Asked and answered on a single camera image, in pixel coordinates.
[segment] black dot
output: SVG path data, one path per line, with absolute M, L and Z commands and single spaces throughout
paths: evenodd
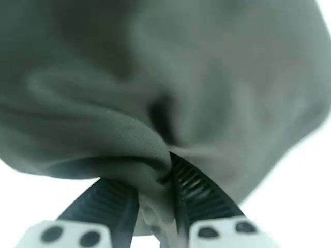
M 100 234 L 96 231 L 89 231 L 85 233 L 80 240 L 82 247 L 93 247 L 100 241 Z
M 218 238 L 219 233 L 211 227 L 203 227 L 199 230 L 198 236 L 200 238 Z
M 45 230 L 41 236 L 41 239 L 45 243 L 50 243 L 58 240 L 63 233 L 63 228 L 60 226 L 53 226 Z
M 151 231 L 154 234 L 160 234 L 161 233 L 161 228 L 159 226 L 151 226 Z
M 256 227 L 247 221 L 238 222 L 236 226 L 236 231 L 247 234 L 254 234 L 258 232 Z

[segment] white background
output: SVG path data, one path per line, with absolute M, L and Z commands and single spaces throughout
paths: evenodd
M 331 27 L 331 1 L 319 0 Z M 331 247 L 331 117 L 292 149 L 243 203 L 244 213 L 285 248 Z M 0 161 L 1 247 L 24 231 L 55 219 L 94 180 L 60 180 L 17 173 Z M 154 237 L 133 248 L 158 247 Z

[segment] gray fabric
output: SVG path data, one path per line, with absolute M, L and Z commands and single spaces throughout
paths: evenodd
M 240 202 L 325 119 L 330 62 L 311 0 L 2 0 L 0 157 L 128 182 L 175 247 L 169 151 Z

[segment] white part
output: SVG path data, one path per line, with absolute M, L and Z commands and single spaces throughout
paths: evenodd
M 243 234 L 236 231 L 238 222 L 252 224 L 257 232 Z M 201 238 L 198 233 L 201 228 L 211 227 L 220 234 L 218 238 Z M 274 240 L 258 226 L 244 216 L 233 218 L 198 221 L 191 226 L 189 232 L 189 248 L 280 248 Z
M 43 242 L 41 239 L 43 232 L 53 226 L 62 227 L 62 235 L 54 242 Z M 100 234 L 100 241 L 91 248 L 112 248 L 111 234 L 106 226 L 74 221 L 43 221 L 32 226 L 26 231 L 16 248 L 82 248 L 80 239 L 90 231 Z

